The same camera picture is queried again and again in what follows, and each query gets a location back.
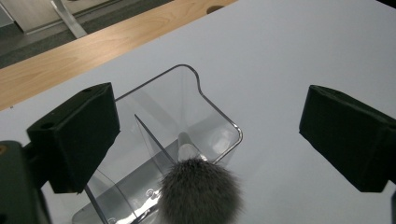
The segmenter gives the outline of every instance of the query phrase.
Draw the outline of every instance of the gray floor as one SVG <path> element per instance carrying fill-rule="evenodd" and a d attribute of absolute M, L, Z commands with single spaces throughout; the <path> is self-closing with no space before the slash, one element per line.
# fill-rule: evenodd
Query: gray floor
<path fill-rule="evenodd" d="M 76 15 L 84 30 L 91 34 L 124 21 L 132 16 L 161 6 L 172 0 L 115 0 L 90 12 Z M 75 40 L 73 34 L 61 21 L 51 27 L 24 34 L 17 24 L 0 28 L 0 68 L 33 57 Z"/>

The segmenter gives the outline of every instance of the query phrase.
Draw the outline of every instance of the container rim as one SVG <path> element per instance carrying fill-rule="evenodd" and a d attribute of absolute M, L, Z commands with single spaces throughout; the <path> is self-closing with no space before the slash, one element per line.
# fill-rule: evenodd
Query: container rim
<path fill-rule="evenodd" d="M 213 163 L 216 164 L 216 163 L 218 163 L 219 161 L 221 161 L 221 159 L 223 159 L 228 153 L 230 153 L 234 148 L 236 148 L 236 147 L 241 143 L 241 141 L 242 141 L 242 139 L 243 139 L 243 133 L 242 133 L 242 130 L 239 128 L 238 125 L 236 125 L 230 118 L 228 118 L 218 107 L 216 107 L 215 104 L 213 104 L 213 103 L 204 95 L 204 93 L 203 93 L 202 90 L 201 90 L 201 82 L 200 82 L 199 75 L 198 75 L 198 73 L 195 71 L 195 69 L 193 69 L 191 66 L 189 66 L 189 65 L 187 65 L 187 64 L 178 64 L 178 65 L 176 65 L 176 66 L 173 66 L 172 68 L 170 68 L 170 69 L 166 70 L 165 72 L 159 74 L 158 76 L 156 76 L 156 77 L 150 79 L 149 81 L 147 81 L 147 82 L 141 84 L 140 86 L 134 88 L 133 90 L 126 92 L 125 94 L 123 94 L 122 96 L 120 96 L 119 98 L 117 98 L 117 99 L 116 99 L 116 102 L 117 102 L 118 100 L 121 100 L 121 99 L 123 99 L 124 97 L 128 96 L 129 94 L 133 93 L 134 91 L 137 91 L 137 90 L 143 88 L 144 86 L 148 85 L 150 82 L 154 81 L 155 79 L 157 79 L 157 78 L 159 78 L 159 77 L 162 77 L 162 76 L 166 75 L 167 73 L 171 72 L 172 70 L 175 70 L 175 69 L 177 69 L 177 68 L 179 68 L 179 67 L 186 67 L 186 68 L 190 69 L 190 70 L 195 74 L 195 77 L 196 77 L 196 80 L 197 80 L 198 92 L 200 93 L 200 95 L 201 95 L 201 96 L 202 96 L 202 97 L 203 97 L 203 98 L 204 98 L 204 99 L 216 110 L 216 111 L 218 111 L 228 122 L 230 122 L 230 123 L 233 125 L 233 127 L 234 127 L 234 128 L 238 131 L 238 133 L 239 133 L 238 139 L 237 139 L 232 145 L 230 145 L 226 150 L 224 150 L 224 151 L 213 161 Z"/>

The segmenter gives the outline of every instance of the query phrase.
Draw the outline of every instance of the white table surface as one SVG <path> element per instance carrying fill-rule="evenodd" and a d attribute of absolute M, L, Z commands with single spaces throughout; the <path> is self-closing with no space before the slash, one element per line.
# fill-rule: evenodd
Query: white table surface
<path fill-rule="evenodd" d="M 228 166 L 244 192 L 238 223 L 390 223 L 395 185 L 358 192 L 298 128 L 310 84 L 396 118 L 396 10 L 375 0 L 239 0 L 1 111 L 0 139 L 26 144 L 26 128 L 76 92 L 110 81 L 117 97 L 179 63 L 244 132 Z M 81 207 L 44 191 L 54 223 Z"/>

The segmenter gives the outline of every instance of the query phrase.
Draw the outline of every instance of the fluffy gray brush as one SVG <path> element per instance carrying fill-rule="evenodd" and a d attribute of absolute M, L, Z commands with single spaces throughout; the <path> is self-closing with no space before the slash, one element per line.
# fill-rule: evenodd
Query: fluffy gray brush
<path fill-rule="evenodd" d="M 233 223 L 242 205 L 234 176 L 198 157 L 173 167 L 161 195 L 159 213 L 167 224 Z"/>

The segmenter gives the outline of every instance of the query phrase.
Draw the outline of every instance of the black foam pad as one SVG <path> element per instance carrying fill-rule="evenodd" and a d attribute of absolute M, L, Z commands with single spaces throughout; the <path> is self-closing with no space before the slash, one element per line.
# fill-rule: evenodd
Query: black foam pad
<path fill-rule="evenodd" d="M 111 84 L 79 92 L 27 132 L 35 175 L 55 193 L 82 192 L 120 132 Z"/>
<path fill-rule="evenodd" d="M 396 120 L 340 91 L 310 86 L 300 134 L 360 191 L 394 176 Z"/>

